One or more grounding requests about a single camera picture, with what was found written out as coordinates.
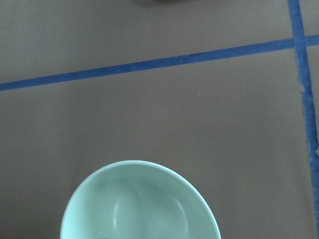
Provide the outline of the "green bowl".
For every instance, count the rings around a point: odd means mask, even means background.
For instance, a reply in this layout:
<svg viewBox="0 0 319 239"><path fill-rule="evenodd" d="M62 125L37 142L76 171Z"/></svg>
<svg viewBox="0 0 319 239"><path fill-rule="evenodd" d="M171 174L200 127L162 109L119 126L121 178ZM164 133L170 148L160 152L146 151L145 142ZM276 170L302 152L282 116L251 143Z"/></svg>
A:
<svg viewBox="0 0 319 239"><path fill-rule="evenodd" d="M127 160L88 176L65 209L62 239L219 239L196 188L162 165Z"/></svg>

